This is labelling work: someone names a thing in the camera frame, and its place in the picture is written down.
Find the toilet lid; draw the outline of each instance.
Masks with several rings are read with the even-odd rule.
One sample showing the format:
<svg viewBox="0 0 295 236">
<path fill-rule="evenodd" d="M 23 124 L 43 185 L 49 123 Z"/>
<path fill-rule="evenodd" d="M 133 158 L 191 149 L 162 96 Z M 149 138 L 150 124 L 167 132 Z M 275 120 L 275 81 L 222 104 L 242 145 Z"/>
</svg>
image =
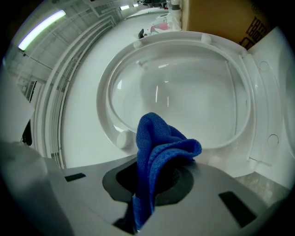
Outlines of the toilet lid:
<svg viewBox="0 0 295 236">
<path fill-rule="evenodd" d="M 245 78 L 233 71 L 233 61 L 200 41 L 138 45 L 110 63 L 111 73 L 105 71 L 107 112 L 124 127 L 136 133 L 140 118 L 154 112 L 203 148 L 224 146 L 242 132 L 237 129 L 235 80 Z M 246 125 L 249 109 L 239 123 Z"/>
</svg>

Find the toilet rim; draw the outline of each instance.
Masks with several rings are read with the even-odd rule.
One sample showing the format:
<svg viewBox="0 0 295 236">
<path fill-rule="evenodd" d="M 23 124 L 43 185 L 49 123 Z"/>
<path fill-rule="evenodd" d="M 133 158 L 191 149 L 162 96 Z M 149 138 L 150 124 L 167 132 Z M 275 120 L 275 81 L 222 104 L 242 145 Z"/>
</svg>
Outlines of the toilet rim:
<svg viewBox="0 0 295 236">
<path fill-rule="evenodd" d="M 141 40 L 138 40 L 140 43 L 142 44 L 142 46 L 140 48 L 135 48 L 133 46 L 133 44 L 130 44 L 129 46 L 125 47 L 123 50 L 120 51 L 120 53 L 118 53 L 108 64 L 108 68 L 111 66 L 113 69 L 112 70 L 105 70 L 101 79 L 105 80 L 105 85 L 106 85 L 106 102 L 108 107 L 111 110 L 111 113 L 113 114 L 113 116 L 124 126 L 126 127 L 128 130 L 136 133 L 136 130 L 134 130 L 132 127 L 128 126 L 125 122 L 123 122 L 121 120 L 121 118 L 118 116 L 118 114 L 116 113 L 113 105 L 112 105 L 112 87 L 113 87 L 113 83 L 116 80 L 116 75 L 117 72 L 120 69 L 120 66 L 122 65 L 122 63 L 127 60 L 128 58 L 131 58 L 132 56 L 134 56 L 136 53 L 141 53 L 144 50 L 149 49 L 150 47 L 155 47 L 155 46 L 160 46 L 161 44 L 170 44 L 170 45 L 190 45 L 192 47 L 202 47 L 202 48 L 206 48 L 208 50 L 211 50 L 213 52 L 218 53 L 219 55 L 223 56 L 226 60 L 228 60 L 229 62 L 232 63 L 232 65 L 234 66 L 234 68 L 237 70 L 238 74 L 240 75 L 240 78 L 242 80 L 244 89 L 246 91 L 246 95 L 247 95 L 247 115 L 246 115 L 246 119 L 244 121 L 244 124 L 242 126 L 242 128 L 239 130 L 238 133 L 236 133 L 231 139 L 227 140 L 226 142 L 223 142 L 221 144 L 215 145 L 215 146 L 207 146 L 207 147 L 203 147 L 203 149 L 217 149 L 217 148 L 222 148 L 225 146 L 230 145 L 231 143 L 233 143 L 234 141 L 236 141 L 240 135 L 245 131 L 245 128 L 249 122 L 249 118 L 250 118 L 250 113 L 251 113 L 251 96 L 250 96 L 250 81 L 249 78 L 247 77 L 247 75 L 245 75 L 245 73 L 241 70 L 241 68 L 238 66 L 238 64 L 234 61 L 234 59 L 228 55 L 225 51 L 223 51 L 222 49 L 208 44 L 208 43 L 204 43 L 201 42 L 200 37 L 196 38 L 196 39 L 186 39 L 185 37 L 179 39 L 173 39 L 173 37 L 175 35 L 179 35 L 179 34 L 186 34 L 187 32 L 167 32 L 167 33 L 163 33 L 162 35 L 165 35 L 165 37 L 163 38 L 163 36 L 161 36 L 161 40 L 158 40 L 158 35 L 152 35 L 149 36 L 147 38 L 143 38 Z M 196 33 L 197 35 L 200 35 L 202 33 L 200 32 L 189 32 L 191 33 Z"/>
</svg>

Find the black slot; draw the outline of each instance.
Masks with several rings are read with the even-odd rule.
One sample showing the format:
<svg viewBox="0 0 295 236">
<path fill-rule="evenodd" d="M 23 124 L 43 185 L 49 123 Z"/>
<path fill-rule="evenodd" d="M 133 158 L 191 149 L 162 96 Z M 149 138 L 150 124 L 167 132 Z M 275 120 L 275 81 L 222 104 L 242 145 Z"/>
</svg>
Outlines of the black slot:
<svg viewBox="0 0 295 236">
<path fill-rule="evenodd" d="M 256 219 L 256 216 L 233 192 L 221 193 L 219 197 L 241 227 Z"/>
<path fill-rule="evenodd" d="M 70 181 L 74 181 L 74 180 L 77 180 L 77 179 L 81 179 L 83 177 L 86 177 L 86 175 L 84 175 L 82 173 L 79 173 L 79 174 L 75 174 L 75 175 L 65 176 L 65 180 L 67 182 L 70 182 Z"/>
</svg>

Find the ceiling light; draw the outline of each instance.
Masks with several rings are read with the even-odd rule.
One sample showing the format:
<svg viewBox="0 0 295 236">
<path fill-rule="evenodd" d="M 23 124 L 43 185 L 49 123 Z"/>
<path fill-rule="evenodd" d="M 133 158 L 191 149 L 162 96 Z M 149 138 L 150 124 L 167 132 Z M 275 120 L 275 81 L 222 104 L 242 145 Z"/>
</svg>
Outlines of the ceiling light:
<svg viewBox="0 0 295 236">
<path fill-rule="evenodd" d="M 128 5 L 125 5 L 125 6 L 120 7 L 120 10 L 122 11 L 122 10 L 126 10 L 128 8 L 129 8 L 129 6 Z"/>
<path fill-rule="evenodd" d="M 40 24 L 38 24 L 29 34 L 20 42 L 18 47 L 21 50 L 25 50 L 27 46 L 44 30 L 46 29 L 49 25 L 51 25 L 53 22 L 58 20 L 59 18 L 63 17 L 65 15 L 65 12 L 63 10 L 60 10 L 50 17 L 46 18 L 43 20 Z"/>
</svg>

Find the blue towel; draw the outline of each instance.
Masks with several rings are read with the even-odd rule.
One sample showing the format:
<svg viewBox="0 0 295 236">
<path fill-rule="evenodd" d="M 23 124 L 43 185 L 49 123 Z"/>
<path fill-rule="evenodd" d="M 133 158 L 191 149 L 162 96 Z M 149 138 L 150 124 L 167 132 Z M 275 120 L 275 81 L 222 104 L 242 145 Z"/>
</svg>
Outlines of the blue towel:
<svg viewBox="0 0 295 236">
<path fill-rule="evenodd" d="M 197 140 L 187 139 L 155 113 L 139 121 L 136 144 L 137 179 L 132 201 L 136 229 L 140 230 L 154 212 L 155 185 L 164 164 L 175 157 L 194 161 L 202 148 Z"/>
</svg>

